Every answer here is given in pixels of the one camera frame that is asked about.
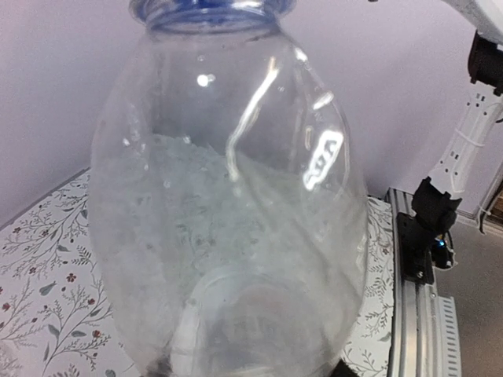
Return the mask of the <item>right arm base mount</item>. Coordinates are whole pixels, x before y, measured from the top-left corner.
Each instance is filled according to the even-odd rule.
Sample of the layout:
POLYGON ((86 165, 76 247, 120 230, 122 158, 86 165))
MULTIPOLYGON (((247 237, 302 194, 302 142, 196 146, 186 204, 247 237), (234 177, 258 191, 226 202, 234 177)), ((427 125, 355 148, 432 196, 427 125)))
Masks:
POLYGON ((434 268, 452 269, 456 262, 450 232, 435 236, 417 219, 399 212, 397 217, 398 251, 404 280, 420 285, 433 285, 434 268))

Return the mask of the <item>clear plastic Pepsi bottle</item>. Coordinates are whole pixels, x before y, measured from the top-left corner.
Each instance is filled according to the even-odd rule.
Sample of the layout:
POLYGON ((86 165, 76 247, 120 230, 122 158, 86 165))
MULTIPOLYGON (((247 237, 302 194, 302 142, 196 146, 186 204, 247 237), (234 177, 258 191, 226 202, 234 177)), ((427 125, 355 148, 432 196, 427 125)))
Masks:
POLYGON ((329 376, 364 296, 347 121, 290 1, 132 1, 145 33, 98 120, 90 241, 144 376, 329 376))

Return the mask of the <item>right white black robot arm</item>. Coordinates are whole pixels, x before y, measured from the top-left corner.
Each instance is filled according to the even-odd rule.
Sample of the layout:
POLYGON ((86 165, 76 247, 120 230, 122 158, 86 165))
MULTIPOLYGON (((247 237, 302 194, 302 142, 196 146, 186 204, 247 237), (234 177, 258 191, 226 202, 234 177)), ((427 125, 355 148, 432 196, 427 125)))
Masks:
POLYGON ((468 176, 488 133, 502 119, 502 2, 448 1, 474 28, 468 99, 445 152, 413 196, 415 219, 445 232, 456 221, 468 176))

